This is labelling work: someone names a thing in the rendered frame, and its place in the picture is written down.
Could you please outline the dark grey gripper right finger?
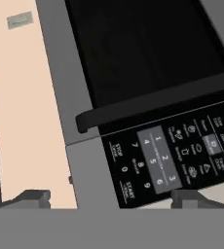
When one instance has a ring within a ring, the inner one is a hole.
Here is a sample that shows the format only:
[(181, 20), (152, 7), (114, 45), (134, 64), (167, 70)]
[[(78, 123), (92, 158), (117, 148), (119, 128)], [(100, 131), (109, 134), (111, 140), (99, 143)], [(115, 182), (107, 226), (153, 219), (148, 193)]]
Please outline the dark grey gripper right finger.
[(224, 209), (224, 203), (208, 199), (195, 190), (174, 190), (171, 198), (172, 209)]

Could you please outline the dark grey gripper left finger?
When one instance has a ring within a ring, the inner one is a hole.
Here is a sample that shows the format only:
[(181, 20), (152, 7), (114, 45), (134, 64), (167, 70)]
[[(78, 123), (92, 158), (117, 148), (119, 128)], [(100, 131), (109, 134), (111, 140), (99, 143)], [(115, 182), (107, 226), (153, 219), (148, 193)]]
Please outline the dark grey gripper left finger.
[(25, 190), (13, 199), (0, 203), (6, 209), (50, 209), (50, 190)]

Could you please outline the microwave start button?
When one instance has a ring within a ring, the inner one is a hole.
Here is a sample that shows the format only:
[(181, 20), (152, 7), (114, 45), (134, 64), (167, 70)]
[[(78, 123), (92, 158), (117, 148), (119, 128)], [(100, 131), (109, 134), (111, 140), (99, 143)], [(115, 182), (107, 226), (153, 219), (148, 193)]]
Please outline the microwave start button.
[(125, 204), (134, 204), (136, 197), (131, 181), (121, 182), (120, 186)]

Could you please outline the grey microwave oven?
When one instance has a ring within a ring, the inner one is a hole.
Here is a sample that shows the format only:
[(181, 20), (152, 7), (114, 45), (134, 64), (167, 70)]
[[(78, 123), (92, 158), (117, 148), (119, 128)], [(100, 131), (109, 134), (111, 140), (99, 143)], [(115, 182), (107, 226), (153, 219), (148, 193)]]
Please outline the grey microwave oven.
[[(160, 208), (174, 190), (224, 188), (224, 131), (211, 109), (191, 115), (191, 124), (167, 132), (149, 129), (136, 147), (89, 139), (66, 145), (70, 177), (81, 208)], [(135, 203), (123, 200), (120, 183), (131, 181)]]

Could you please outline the microwave door with black window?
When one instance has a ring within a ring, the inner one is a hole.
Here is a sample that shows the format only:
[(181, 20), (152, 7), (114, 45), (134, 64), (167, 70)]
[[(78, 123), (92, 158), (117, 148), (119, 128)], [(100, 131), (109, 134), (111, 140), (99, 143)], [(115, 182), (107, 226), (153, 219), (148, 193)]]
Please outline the microwave door with black window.
[(36, 0), (64, 142), (138, 145), (149, 130), (190, 125), (211, 109), (224, 131), (224, 90), (90, 128), (76, 116), (224, 73), (224, 43), (201, 0)]

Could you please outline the grey wall socket plate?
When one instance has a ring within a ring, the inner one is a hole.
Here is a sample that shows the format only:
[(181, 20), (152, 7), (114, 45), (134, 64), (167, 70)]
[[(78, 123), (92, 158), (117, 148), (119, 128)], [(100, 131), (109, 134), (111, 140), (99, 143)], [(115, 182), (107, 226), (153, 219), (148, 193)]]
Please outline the grey wall socket plate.
[(21, 13), (7, 18), (7, 24), (9, 29), (14, 29), (17, 27), (28, 25), (32, 22), (33, 22), (33, 16), (31, 12)]

